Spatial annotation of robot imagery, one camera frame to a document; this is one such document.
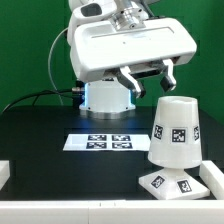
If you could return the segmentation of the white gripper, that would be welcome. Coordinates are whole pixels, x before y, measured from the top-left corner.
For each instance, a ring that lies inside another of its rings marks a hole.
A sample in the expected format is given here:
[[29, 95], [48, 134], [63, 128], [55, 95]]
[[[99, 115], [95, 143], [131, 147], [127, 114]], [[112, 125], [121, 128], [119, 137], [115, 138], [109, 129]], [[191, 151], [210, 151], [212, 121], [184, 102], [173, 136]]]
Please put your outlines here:
[[105, 20], [76, 29], [70, 59], [76, 77], [83, 82], [101, 80], [107, 70], [119, 68], [118, 82], [136, 98], [143, 98], [145, 88], [131, 75], [128, 66], [163, 60], [164, 77], [160, 84], [165, 92], [173, 91], [176, 87], [174, 64], [188, 63], [196, 49], [188, 31], [172, 18], [147, 20], [142, 28], [122, 31], [116, 31], [111, 22]]

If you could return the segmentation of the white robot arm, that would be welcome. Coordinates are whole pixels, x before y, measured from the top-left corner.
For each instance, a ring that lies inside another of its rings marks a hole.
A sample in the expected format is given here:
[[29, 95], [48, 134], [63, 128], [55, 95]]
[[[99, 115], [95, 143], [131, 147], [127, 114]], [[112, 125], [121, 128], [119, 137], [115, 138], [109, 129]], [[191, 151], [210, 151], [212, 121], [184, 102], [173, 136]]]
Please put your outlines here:
[[197, 45], [182, 24], [156, 16], [160, 0], [69, 0], [67, 41], [77, 79], [84, 83], [80, 113], [119, 119], [142, 98], [142, 78], [162, 75], [165, 91], [176, 87], [173, 67], [188, 63]]

